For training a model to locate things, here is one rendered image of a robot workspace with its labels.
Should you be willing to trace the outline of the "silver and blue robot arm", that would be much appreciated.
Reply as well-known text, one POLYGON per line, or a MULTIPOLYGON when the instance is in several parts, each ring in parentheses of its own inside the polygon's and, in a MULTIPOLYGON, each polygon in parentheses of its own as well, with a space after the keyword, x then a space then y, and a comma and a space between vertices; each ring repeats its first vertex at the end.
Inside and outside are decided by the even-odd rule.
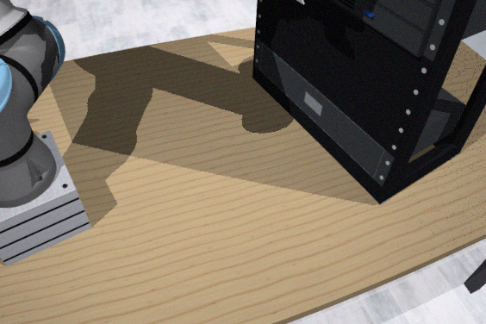
POLYGON ((64 59, 65 43, 50 21, 0 0, 0 208, 33 201, 54 180, 53 154, 27 114, 64 59))

